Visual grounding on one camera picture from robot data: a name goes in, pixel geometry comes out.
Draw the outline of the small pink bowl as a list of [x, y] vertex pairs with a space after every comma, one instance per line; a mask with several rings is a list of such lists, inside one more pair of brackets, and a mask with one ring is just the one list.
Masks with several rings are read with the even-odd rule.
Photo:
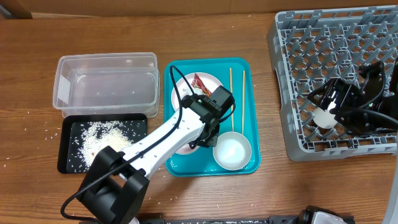
[[191, 148], [191, 144], [186, 144], [183, 147], [181, 147], [179, 150], [177, 150], [175, 153], [178, 155], [188, 155], [193, 152], [195, 152], [199, 146], [194, 145], [193, 148]]

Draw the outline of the pile of rice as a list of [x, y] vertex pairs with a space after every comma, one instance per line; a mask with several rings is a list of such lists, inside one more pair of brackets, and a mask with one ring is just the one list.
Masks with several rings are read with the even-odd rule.
[[77, 133], [71, 135], [71, 146], [77, 147], [75, 157], [82, 161], [79, 169], [88, 171], [94, 158], [103, 148], [110, 146], [116, 152], [133, 144], [127, 136], [129, 128], [124, 121], [89, 121], [72, 126]]

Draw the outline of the red snack wrapper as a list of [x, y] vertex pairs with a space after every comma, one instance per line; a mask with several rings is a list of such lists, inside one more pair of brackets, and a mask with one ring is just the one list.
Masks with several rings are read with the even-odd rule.
[[207, 89], [201, 78], [196, 73], [194, 74], [191, 86], [193, 88], [193, 92], [197, 95], [205, 95], [207, 97], [211, 95], [211, 91]]

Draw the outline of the white paper cup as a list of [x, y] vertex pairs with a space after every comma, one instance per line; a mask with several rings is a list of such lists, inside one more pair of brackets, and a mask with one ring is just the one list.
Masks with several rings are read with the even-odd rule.
[[313, 121], [315, 124], [323, 129], [331, 129], [337, 124], [335, 115], [330, 113], [330, 110], [336, 106], [334, 102], [331, 102], [328, 108], [324, 111], [321, 108], [316, 108], [313, 112]]

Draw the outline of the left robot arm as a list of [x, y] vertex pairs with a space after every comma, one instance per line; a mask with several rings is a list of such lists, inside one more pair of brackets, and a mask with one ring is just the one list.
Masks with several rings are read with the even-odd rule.
[[219, 86], [210, 96], [187, 95], [178, 111], [154, 132], [117, 152], [107, 146], [95, 157], [76, 199], [100, 223], [130, 223], [139, 213], [149, 179], [184, 146], [216, 145], [220, 124], [234, 105]]

